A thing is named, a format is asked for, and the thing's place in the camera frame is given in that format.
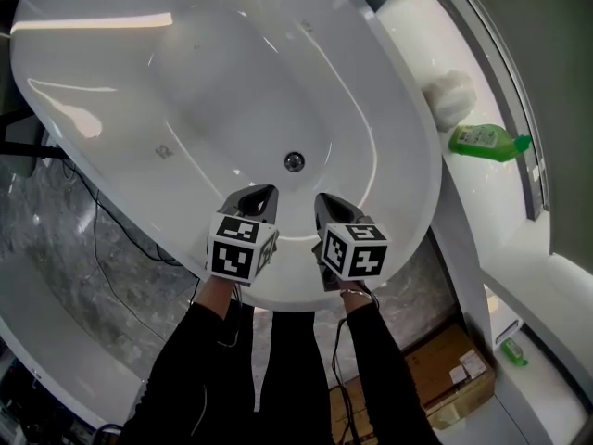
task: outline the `green bottle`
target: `green bottle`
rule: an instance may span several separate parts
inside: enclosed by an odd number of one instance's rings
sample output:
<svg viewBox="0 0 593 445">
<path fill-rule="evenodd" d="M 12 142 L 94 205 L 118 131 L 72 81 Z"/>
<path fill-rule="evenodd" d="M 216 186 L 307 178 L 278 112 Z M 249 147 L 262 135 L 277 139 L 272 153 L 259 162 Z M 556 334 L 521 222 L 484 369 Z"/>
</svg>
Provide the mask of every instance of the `green bottle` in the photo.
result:
<svg viewBox="0 0 593 445">
<path fill-rule="evenodd" d="M 529 364 L 529 361 L 523 358 L 523 350 L 512 340 L 512 338 L 507 338 L 502 343 L 500 343 L 500 348 L 513 364 L 517 366 L 526 366 Z"/>
<path fill-rule="evenodd" d="M 529 135 L 520 135 L 514 140 L 502 127 L 485 125 L 460 125 L 448 142 L 451 151 L 481 159 L 509 161 L 523 153 L 529 144 Z"/>
</svg>

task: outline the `floor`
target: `floor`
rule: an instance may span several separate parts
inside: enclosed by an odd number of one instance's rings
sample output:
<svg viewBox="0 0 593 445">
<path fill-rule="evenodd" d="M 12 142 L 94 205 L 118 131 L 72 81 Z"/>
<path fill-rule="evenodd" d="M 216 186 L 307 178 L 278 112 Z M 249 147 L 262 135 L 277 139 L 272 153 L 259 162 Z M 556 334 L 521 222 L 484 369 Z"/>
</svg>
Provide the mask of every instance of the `floor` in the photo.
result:
<svg viewBox="0 0 593 445">
<path fill-rule="evenodd" d="M 130 236 L 152 256 L 155 243 L 106 198 Z M 46 168 L 40 161 L 29 179 L 13 175 L 0 158 L 0 261 L 25 253 L 72 317 L 103 348 L 147 378 L 162 340 L 183 318 L 196 280 L 183 267 L 152 261 L 141 253 L 102 210 L 96 223 L 96 254 L 115 293 L 152 328 L 152 333 L 122 306 L 97 266 L 94 249 L 95 203 L 82 182 L 60 162 Z M 407 347 L 456 310 L 456 302 L 425 238 L 410 261 L 377 290 L 385 321 L 401 348 Z M 343 307 L 318 311 L 315 332 L 330 385 L 330 364 L 337 322 Z M 270 350 L 271 312 L 257 311 L 254 320 L 253 366 L 260 389 Z M 356 375 L 347 328 L 339 360 L 345 379 Z"/>
</svg>

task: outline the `cardboard box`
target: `cardboard box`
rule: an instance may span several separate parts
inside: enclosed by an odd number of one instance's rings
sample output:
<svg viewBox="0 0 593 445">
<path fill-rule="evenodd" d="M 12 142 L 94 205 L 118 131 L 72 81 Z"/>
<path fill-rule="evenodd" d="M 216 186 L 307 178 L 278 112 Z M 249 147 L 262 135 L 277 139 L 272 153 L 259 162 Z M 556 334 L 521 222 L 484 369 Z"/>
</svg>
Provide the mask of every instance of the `cardboard box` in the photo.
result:
<svg viewBox="0 0 593 445">
<path fill-rule="evenodd" d="M 494 395 L 495 375 L 482 354 L 454 324 L 406 356 L 418 397 L 433 428 L 444 430 L 478 409 Z M 374 445 L 358 377 L 346 388 L 352 401 L 356 428 L 364 445 Z M 339 388 L 330 392 L 332 431 L 337 443 L 347 425 Z M 352 440 L 347 432 L 346 443 Z"/>
</svg>

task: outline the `person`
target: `person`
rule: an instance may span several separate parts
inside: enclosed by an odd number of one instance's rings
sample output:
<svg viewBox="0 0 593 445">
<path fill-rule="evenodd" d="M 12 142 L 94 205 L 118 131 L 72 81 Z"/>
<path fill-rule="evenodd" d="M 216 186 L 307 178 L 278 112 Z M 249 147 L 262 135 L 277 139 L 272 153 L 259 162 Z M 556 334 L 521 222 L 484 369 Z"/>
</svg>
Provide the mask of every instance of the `person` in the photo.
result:
<svg viewBox="0 0 593 445">
<path fill-rule="evenodd" d="M 438 444 L 377 307 L 357 283 L 338 282 L 379 443 Z M 158 355 L 120 445 L 334 443 L 315 313 L 273 314 L 270 360 L 254 413 L 253 308 L 232 299 L 233 289 L 233 281 L 216 276 L 205 283 Z"/>
</svg>

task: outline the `cable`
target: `cable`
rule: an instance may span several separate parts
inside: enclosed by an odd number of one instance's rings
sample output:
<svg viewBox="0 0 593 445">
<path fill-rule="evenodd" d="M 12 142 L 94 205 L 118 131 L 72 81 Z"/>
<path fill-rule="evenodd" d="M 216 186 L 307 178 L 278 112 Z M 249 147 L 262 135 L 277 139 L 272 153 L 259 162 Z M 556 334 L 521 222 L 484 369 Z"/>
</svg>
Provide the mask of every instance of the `cable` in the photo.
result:
<svg viewBox="0 0 593 445">
<path fill-rule="evenodd" d="M 197 279 L 197 282 L 196 282 L 196 288 L 194 288 L 194 295 L 192 295 L 192 297 L 189 299 L 189 306 L 190 307 L 192 306 L 192 301 L 194 301 L 194 298 L 196 297 L 197 286 L 199 286 L 199 285 L 200 285 L 200 279 L 198 278 Z"/>
<path fill-rule="evenodd" d="M 72 176 L 70 176 L 70 178 L 66 175 L 66 171 L 64 170 L 64 165 L 66 167 L 68 167 L 70 170 L 72 170 L 81 180 L 82 184 L 84 185 L 84 187 L 86 188 L 86 191 L 88 191 L 89 195 L 91 195 L 91 198 L 93 199 L 93 201 L 101 207 L 101 209 L 109 216 L 109 218 L 111 218 L 111 221 L 113 221 L 115 224 L 117 224 L 121 231 L 126 235 L 126 237 L 130 240 L 130 242 L 132 242 L 132 244 L 134 244 L 136 246 L 136 248 L 138 250 L 140 250 L 146 257 L 148 257 L 150 260 L 155 261 L 155 262 L 163 262 L 166 263 L 167 265 L 170 265 L 171 267 L 183 267 L 179 262 L 177 262 L 175 259 L 171 259 L 171 260 L 167 260 L 164 259 L 160 253 L 159 253 L 159 245 L 157 243 L 155 243 L 155 246 L 157 246 L 157 253 L 158 253 L 158 257 L 155 257 L 153 255 L 151 255 L 150 253 L 148 253 L 146 251 L 146 249 L 144 249 L 142 246 L 140 246 L 140 244 L 132 238 L 132 236 L 130 235 L 130 233 L 128 233 L 127 229 L 123 226 L 123 224 L 114 216 L 114 214 L 108 210 L 105 205 L 103 203 L 101 203 L 97 197 L 95 197 L 93 195 L 93 190 L 91 189 L 91 187 L 86 183 L 86 180 L 84 180 L 84 177 L 78 172 L 78 170 L 76 170 L 74 167 L 71 167 L 65 160 L 61 159 L 60 160 L 62 162 L 62 171 L 64 172 L 64 177 L 66 177 L 67 180 L 71 180 Z"/>
<path fill-rule="evenodd" d="M 243 292 L 241 291 L 241 287 L 238 284 L 234 284 L 233 293 L 234 293 L 234 299 L 236 299 L 239 302 L 239 315 L 237 318 L 237 330 L 234 334 L 234 341 L 232 344 L 226 344 L 226 343 L 223 343 L 222 341 L 217 341 L 217 343 L 220 344 L 221 346 L 223 346 L 225 349 L 234 348 L 236 346 L 237 341 L 239 339 L 239 330 L 241 329 L 241 313 L 243 311 Z"/>
<path fill-rule="evenodd" d="M 208 405 L 208 390 L 206 389 L 206 384 L 205 384 L 204 385 L 204 409 L 202 409 L 202 413 L 200 414 L 200 418 L 197 419 L 197 423 L 196 423 L 196 426 L 194 427 L 194 430 L 192 430 L 191 437 L 194 436 L 194 434 L 195 434 L 198 426 L 202 422 L 202 419 L 204 418 L 204 414 L 206 413 L 206 406 L 207 405 Z"/>
<path fill-rule="evenodd" d="M 371 296 L 372 303 L 374 303 L 374 306 L 377 307 L 377 310 L 381 310 L 381 304 L 379 303 L 379 299 L 377 298 L 377 296 L 374 293 L 372 293 L 367 286 L 364 285 L 364 282 L 360 281 L 359 286 L 364 293 Z"/>
<path fill-rule="evenodd" d="M 176 260 L 175 260 L 173 257 L 171 257 L 170 259 L 165 259 L 165 258 L 163 257 L 163 255 L 160 253 L 160 245 L 159 245 L 159 244 L 157 244 L 157 243 L 155 243 L 155 246 L 157 246 L 157 254 L 158 254 L 158 257 L 159 257 L 159 258 L 160 258 L 160 259 L 161 259 L 163 262 L 165 262 L 167 265 L 170 265 L 171 267 L 183 267 L 183 266 L 181 265 L 181 263 L 180 263 L 180 262 L 178 262 L 178 261 L 176 261 Z"/>
<path fill-rule="evenodd" d="M 96 252 L 96 224 L 97 224 L 97 219 L 99 217 L 99 207 L 101 206 L 101 203 L 98 202 L 98 200 L 99 200 L 99 194 L 100 193 L 101 192 L 97 189 L 96 190 L 96 198 L 95 198 L 95 201 L 96 201 L 96 205 L 95 205 L 95 219 L 93 220 L 93 250 L 94 250 L 94 253 L 95 253 L 96 265 L 98 266 L 99 270 L 101 271 L 101 273 L 105 277 L 105 281 L 107 282 L 107 285 L 109 286 L 109 290 L 111 290 L 111 293 L 113 294 L 113 296 L 116 299 L 118 299 L 118 301 L 121 303 L 121 306 L 123 306 L 128 312 L 130 312 L 132 314 L 132 316 L 136 319 L 136 321 L 139 324 L 141 324 L 144 328 L 146 328 L 148 331 L 150 331 L 155 337 L 157 337 L 158 339 L 160 339 L 163 343 L 166 343 L 167 341 L 165 340 L 165 338 L 162 337 L 161 335 L 159 335 L 155 330 L 153 330 L 146 323 L 144 323 L 138 317 L 138 315 L 128 305 L 126 305 L 126 303 L 115 292 L 115 290 L 113 289 L 113 285 L 109 281 L 109 277 L 107 277 L 107 274 L 105 273 L 105 270 L 103 270 L 103 266 L 101 265 L 101 262 L 99 261 L 99 256 L 97 255 L 97 252 Z"/>
<path fill-rule="evenodd" d="M 70 168 L 70 170 L 72 171 L 70 176 L 67 176 L 66 174 L 66 167 Z M 66 178 L 67 180 L 71 180 L 72 178 L 74 178 L 74 175 L 76 174 L 67 163 L 62 163 L 62 173 L 64 174 L 64 178 Z"/>
<path fill-rule="evenodd" d="M 346 433 L 348 429 L 350 429 L 352 433 L 352 439 L 355 445 L 360 445 L 360 437 L 359 433 L 356 429 L 356 425 L 354 423 L 354 411 L 352 408 L 352 401 L 350 399 L 350 395 L 346 387 L 344 386 L 344 381 L 342 378 L 342 370 L 340 369 L 340 362 L 337 359 L 337 347 L 340 343 L 340 331 L 342 330 L 342 326 L 346 322 L 346 318 L 342 318 L 337 324 L 337 333 L 335 334 L 335 345 L 334 345 L 334 355 L 332 356 L 332 371 L 334 371 L 335 380 L 337 381 L 337 385 L 340 388 L 340 392 L 342 393 L 342 399 L 344 400 L 344 405 L 346 407 L 346 417 L 347 417 L 347 425 L 346 429 L 344 430 L 344 434 L 342 438 L 338 442 L 340 445 L 344 443 L 344 439 L 346 438 Z"/>
</svg>

